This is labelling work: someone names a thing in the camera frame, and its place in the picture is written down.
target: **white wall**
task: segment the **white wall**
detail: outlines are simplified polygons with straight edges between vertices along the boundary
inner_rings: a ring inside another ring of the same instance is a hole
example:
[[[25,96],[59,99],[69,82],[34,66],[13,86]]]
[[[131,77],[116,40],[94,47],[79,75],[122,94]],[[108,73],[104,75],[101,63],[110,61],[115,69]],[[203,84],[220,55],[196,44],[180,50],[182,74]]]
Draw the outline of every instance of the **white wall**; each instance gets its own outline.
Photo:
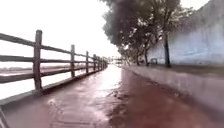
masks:
[[[224,0],[211,0],[170,34],[170,57],[173,64],[224,66]],[[150,49],[149,59],[164,63],[162,42]]]

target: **tree trunk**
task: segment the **tree trunk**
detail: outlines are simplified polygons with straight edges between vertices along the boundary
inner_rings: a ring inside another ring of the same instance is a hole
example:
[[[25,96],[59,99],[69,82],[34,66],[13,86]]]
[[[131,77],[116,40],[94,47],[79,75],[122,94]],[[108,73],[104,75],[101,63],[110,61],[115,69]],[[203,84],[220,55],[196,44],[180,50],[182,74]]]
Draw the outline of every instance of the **tree trunk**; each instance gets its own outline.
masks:
[[[137,63],[137,66],[140,65],[139,60],[138,60],[138,57],[136,58],[136,63]]]
[[[145,65],[148,67],[149,66],[149,63],[148,63],[148,53],[147,53],[148,50],[145,50]]]
[[[165,42],[164,42],[165,65],[166,65],[167,68],[170,68],[171,64],[170,64],[170,52],[169,52],[168,34],[165,33],[164,36],[165,36],[164,37],[164,39],[165,39]]]

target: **wet ground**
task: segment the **wet ground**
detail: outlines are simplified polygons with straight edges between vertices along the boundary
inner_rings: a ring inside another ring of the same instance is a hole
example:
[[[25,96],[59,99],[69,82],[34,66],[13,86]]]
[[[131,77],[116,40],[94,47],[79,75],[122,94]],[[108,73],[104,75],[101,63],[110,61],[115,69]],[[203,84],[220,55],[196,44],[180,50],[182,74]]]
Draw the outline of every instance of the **wet ground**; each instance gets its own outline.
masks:
[[[115,66],[4,110],[11,128],[223,128],[180,95]]]

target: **green leaves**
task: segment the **green leaves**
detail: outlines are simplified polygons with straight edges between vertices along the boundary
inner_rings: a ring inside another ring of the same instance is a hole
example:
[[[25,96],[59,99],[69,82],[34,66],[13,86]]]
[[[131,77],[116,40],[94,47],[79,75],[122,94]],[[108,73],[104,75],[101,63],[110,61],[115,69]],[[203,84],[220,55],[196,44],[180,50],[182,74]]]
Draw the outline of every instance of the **green leaves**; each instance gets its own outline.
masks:
[[[164,32],[183,24],[193,12],[182,8],[180,0],[101,1],[110,8],[104,16],[105,34],[122,55],[134,58],[157,44]]]

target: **wet pavement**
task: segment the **wet pavement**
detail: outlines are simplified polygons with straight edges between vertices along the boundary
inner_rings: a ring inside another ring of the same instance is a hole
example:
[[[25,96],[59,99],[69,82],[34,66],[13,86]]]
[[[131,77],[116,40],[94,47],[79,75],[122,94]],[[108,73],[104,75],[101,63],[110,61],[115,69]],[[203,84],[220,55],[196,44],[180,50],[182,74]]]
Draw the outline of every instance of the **wet pavement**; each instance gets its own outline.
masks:
[[[179,94],[115,66],[4,109],[11,128],[223,128]]]

